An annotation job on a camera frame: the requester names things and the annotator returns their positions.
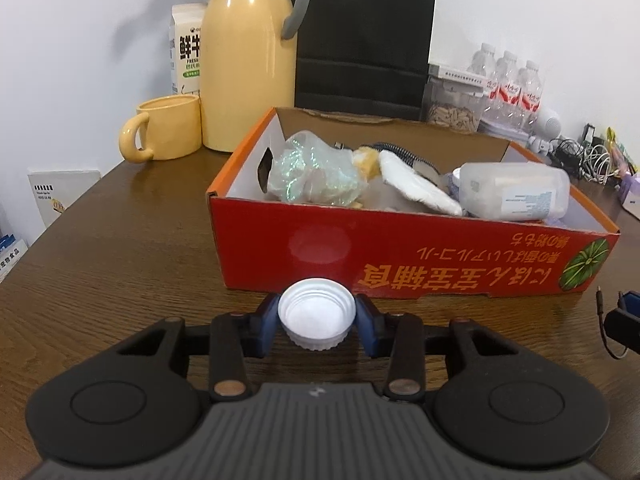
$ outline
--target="iridescent plastic bag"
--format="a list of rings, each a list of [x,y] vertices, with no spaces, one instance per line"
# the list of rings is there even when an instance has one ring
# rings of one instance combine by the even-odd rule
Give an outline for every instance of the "iridescent plastic bag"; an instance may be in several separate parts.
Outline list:
[[[267,190],[281,202],[348,206],[367,187],[351,156],[302,130],[273,161]]]

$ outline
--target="milk carton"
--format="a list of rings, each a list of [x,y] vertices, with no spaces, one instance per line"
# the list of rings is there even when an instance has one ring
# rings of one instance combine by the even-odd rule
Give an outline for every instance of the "milk carton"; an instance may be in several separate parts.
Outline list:
[[[200,25],[205,4],[174,5],[169,46],[174,94],[200,94]]]

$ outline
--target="clear plastic bottle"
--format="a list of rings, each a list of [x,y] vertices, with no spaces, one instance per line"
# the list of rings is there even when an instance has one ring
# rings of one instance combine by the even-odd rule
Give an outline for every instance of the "clear plastic bottle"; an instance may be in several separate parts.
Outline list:
[[[472,60],[468,72],[484,76],[489,80],[485,96],[491,100],[498,93],[498,81],[495,78],[495,47],[489,43],[483,43]]]
[[[495,75],[498,80],[498,93],[495,97],[495,113],[491,119],[503,126],[519,126],[522,115],[518,108],[520,85],[518,83],[518,56],[504,51],[504,56],[496,63]]]
[[[562,218],[570,188],[564,170],[535,162],[468,162],[460,168],[460,205],[488,220]]]
[[[518,102],[522,114],[522,129],[531,133],[542,97],[542,81],[538,74],[538,64],[528,60],[527,67],[520,70],[518,82],[522,86]]]

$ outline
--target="white wall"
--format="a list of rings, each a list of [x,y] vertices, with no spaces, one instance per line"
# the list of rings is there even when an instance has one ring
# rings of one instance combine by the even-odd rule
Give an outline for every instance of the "white wall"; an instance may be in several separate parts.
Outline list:
[[[121,161],[136,103],[170,92],[171,5],[195,1],[0,0],[0,228],[43,230],[28,171]],[[640,162],[640,0],[436,0],[432,60],[465,67],[482,41],[540,63],[565,133],[613,126]]]

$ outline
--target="dark brown wood tabletop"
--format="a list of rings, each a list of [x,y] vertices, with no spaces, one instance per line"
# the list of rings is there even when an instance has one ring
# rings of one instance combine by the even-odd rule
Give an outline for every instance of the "dark brown wood tabletop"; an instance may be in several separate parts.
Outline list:
[[[202,149],[166,162],[123,162],[54,222],[0,285],[0,478],[20,478],[38,463],[24,423],[25,403],[38,386],[162,317],[205,324],[222,312],[251,311],[264,297],[227,290],[220,275],[205,190],[225,160]],[[430,324],[473,318],[587,377],[611,413],[593,461],[627,480],[640,476],[640,356],[616,362],[607,355],[594,293],[600,285],[612,308],[619,290],[640,287],[640,221],[620,208],[613,190],[580,187],[622,231],[584,294],[425,296],[376,304]],[[366,358],[354,335],[318,353],[279,333],[267,358],[249,361],[255,383],[379,382],[386,366]],[[427,374],[430,388],[442,384],[444,360],[428,358]],[[206,387],[204,358],[192,359],[190,380]]]

